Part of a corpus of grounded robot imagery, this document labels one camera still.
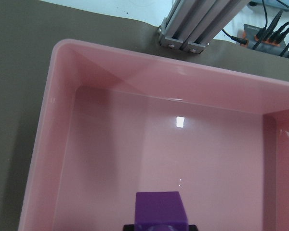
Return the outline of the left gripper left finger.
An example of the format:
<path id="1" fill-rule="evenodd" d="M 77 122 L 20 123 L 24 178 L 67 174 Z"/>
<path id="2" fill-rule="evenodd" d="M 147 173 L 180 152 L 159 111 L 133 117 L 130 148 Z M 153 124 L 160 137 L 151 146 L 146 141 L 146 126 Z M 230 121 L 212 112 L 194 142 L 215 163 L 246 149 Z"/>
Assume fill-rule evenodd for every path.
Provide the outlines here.
<path id="1" fill-rule="evenodd" d="M 133 224 L 125 224 L 123 226 L 123 231 L 134 231 L 134 225 Z"/>

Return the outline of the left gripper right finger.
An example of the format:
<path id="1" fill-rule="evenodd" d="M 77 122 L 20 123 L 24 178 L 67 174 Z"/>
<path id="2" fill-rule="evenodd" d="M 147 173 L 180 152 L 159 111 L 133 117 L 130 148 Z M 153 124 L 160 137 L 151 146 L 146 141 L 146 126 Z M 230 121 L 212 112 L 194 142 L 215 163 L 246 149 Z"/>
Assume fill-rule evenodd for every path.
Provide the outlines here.
<path id="1" fill-rule="evenodd" d="M 191 224 L 188 226 L 189 231 L 198 231 L 198 227 L 195 224 Z"/>

